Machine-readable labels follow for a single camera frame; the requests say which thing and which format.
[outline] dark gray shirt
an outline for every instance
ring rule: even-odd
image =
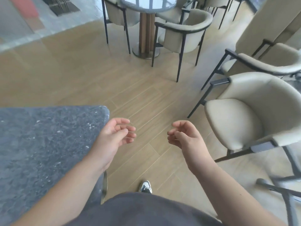
[[[68,226],[223,226],[191,206],[146,193],[119,194],[82,212]]]

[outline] shoe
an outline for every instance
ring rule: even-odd
[[[151,184],[148,180],[142,182],[140,188],[139,188],[139,192],[142,193],[152,193],[152,189],[151,189]]]

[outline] round table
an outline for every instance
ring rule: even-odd
[[[142,59],[153,56],[155,37],[155,13],[165,12],[175,7],[177,0],[121,0],[122,4],[140,12],[139,44],[133,47],[133,53]],[[156,49],[155,57],[160,53]]]

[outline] forearm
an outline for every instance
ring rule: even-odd
[[[13,226],[61,226],[76,218],[101,173],[88,160],[82,160]]]
[[[225,225],[285,225],[284,222],[265,210],[215,162],[210,162],[208,167],[205,173],[204,170],[198,170],[196,177]]]

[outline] red object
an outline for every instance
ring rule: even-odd
[[[11,0],[24,18],[39,17],[39,13],[32,0]]]

